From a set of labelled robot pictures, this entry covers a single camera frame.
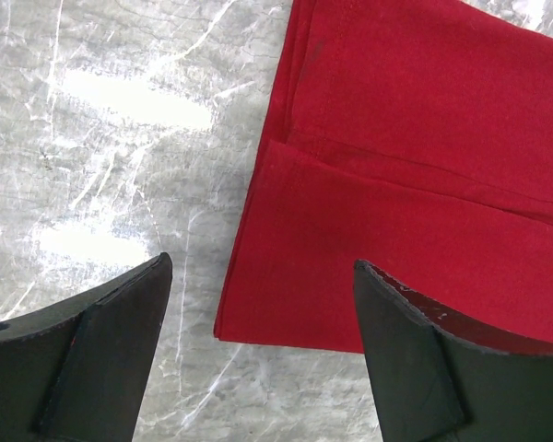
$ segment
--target gray surface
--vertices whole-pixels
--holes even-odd
[[[553,37],[553,0],[475,1]],[[138,441],[367,441],[363,358],[212,324],[290,0],[0,0],[0,320],[162,250]]]

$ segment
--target red fabric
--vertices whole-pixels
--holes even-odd
[[[360,352],[353,261],[553,342],[553,40],[458,0],[297,0],[215,334]]]

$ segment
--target red cloth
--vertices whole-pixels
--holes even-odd
[[[222,340],[361,352],[353,261],[553,342],[553,40],[459,0],[297,0]]]

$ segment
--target black plastic part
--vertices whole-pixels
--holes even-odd
[[[131,441],[171,279],[163,253],[0,322],[0,442]]]
[[[384,442],[553,442],[553,343],[489,326],[355,265]]]

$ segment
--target red napkin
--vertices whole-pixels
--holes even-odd
[[[361,352],[353,261],[553,342],[553,40],[458,0],[297,0],[215,335]]]

